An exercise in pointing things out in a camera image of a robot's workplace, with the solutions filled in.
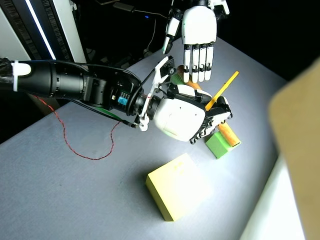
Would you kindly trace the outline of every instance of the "table surface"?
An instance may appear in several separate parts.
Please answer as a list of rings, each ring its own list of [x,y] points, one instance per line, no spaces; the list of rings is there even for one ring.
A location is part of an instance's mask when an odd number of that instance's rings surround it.
[[[178,39],[170,54],[183,62]],[[144,79],[163,58],[161,51],[129,70]],[[203,140],[195,145],[120,124],[112,155],[93,161],[72,153],[62,127],[50,114],[0,145],[0,236],[2,240],[237,240],[277,159],[268,124],[268,103],[285,81],[260,63],[217,39],[211,80],[201,87],[225,91],[242,144],[219,160]],[[151,80],[145,84],[149,89]],[[74,103],[58,110],[72,147],[100,157],[110,149],[115,121]],[[147,174],[188,153],[212,186],[213,195],[176,222],[165,222],[145,181]]]

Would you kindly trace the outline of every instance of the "blue label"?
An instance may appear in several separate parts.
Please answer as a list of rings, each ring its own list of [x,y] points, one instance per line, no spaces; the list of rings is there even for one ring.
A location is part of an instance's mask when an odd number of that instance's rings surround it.
[[[118,98],[118,103],[120,103],[120,104],[122,104],[122,105],[127,105],[127,102],[128,102],[128,99],[126,99],[126,98],[124,98],[124,97],[122,97],[122,96],[120,96],[120,97]]]

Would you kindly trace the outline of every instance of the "red wire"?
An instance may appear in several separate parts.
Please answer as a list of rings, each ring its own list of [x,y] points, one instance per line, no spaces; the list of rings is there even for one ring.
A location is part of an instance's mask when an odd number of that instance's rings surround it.
[[[62,127],[63,127],[63,138],[64,138],[64,141],[65,141],[66,145],[68,146],[68,148],[69,148],[74,154],[76,154],[76,155],[78,155],[78,156],[80,156],[80,157],[82,157],[82,158],[89,159],[89,160],[100,160],[100,159],[104,159],[104,158],[108,157],[108,156],[112,153],[112,151],[114,150],[114,145],[115,145],[114,139],[112,138],[112,133],[114,132],[115,128],[119,125],[120,122],[118,122],[116,125],[114,125],[113,128],[112,128],[112,130],[111,130],[111,132],[110,132],[110,138],[111,138],[111,142],[112,142],[112,146],[111,146],[110,151],[109,151],[106,155],[104,155],[104,156],[102,156],[102,157],[99,157],[99,158],[87,157],[87,156],[84,156],[84,155],[76,152],[76,151],[71,147],[71,145],[69,144],[69,142],[68,142],[68,140],[67,140],[67,130],[66,130],[65,123],[64,123],[64,121],[61,120],[60,116],[59,116],[58,113],[54,110],[54,108],[53,108],[52,106],[50,106],[49,104],[47,104],[47,103],[46,103],[44,100],[42,100],[41,98],[39,98],[39,97],[37,97],[37,96],[35,96],[35,97],[36,97],[37,99],[39,99],[40,102],[42,102],[44,105],[46,105],[46,106],[54,113],[55,117],[59,120],[59,122],[61,123],[61,125],[62,125]]]

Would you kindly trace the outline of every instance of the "robotic hand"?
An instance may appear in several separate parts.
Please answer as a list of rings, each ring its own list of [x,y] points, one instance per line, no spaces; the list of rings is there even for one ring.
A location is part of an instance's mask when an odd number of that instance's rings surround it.
[[[174,8],[172,1],[169,22],[163,44],[163,54],[167,54],[177,34],[182,19],[182,43],[184,44],[184,76],[185,83],[189,81],[189,71],[192,72],[192,82],[208,81],[211,77],[214,43],[217,37],[217,19],[215,6],[222,6],[224,14],[230,13],[226,0],[192,0],[191,7],[184,13]]]
[[[175,71],[171,56],[160,61],[143,82],[130,71],[109,66],[0,58],[0,87],[45,98],[80,100],[80,105],[87,108],[89,105],[117,109],[128,116],[136,115],[134,123],[122,121],[130,127],[139,126],[141,131],[146,131],[149,121],[154,120],[168,136],[194,144],[232,117],[232,113],[222,96],[206,111],[205,106],[212,96],[187,85],[171,83],[169,76]],[[152,87],[146,95],[142,86],[153,72]],[[163,92],[162,98],[156,95],[159,91]]]

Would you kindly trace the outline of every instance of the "yellow cube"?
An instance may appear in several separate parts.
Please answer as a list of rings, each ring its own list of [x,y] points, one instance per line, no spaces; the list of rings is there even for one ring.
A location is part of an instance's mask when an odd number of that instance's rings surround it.
[[[187,153],[149,173],[145,184],[165,221],[176,221],[211,193]]]

